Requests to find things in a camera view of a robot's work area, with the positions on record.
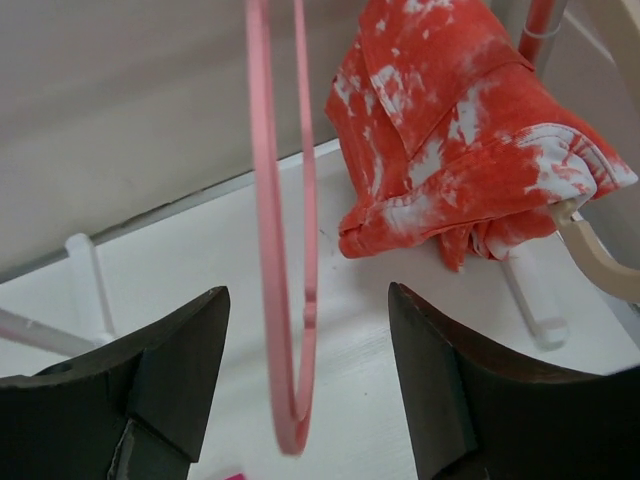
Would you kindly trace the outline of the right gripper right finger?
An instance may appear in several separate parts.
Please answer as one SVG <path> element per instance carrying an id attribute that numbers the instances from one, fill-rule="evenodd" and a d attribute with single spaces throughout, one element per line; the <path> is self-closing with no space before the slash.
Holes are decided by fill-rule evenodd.
<path id="1" fill-rule="evenodd" d="M 576 371 L 514 351 L 408 287 L 390 331 L 421 479 L 635 479 L 639 371 Z"/>

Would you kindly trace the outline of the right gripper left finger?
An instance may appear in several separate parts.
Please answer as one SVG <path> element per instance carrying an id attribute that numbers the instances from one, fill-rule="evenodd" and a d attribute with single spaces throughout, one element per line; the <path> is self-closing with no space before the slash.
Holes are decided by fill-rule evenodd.
<path id="1" fill-rule="evenodd" d="M 2 378 L 2 478 L 187 478 L 229 315 L 229 290 L 216 287 L 89 353 Z"/>

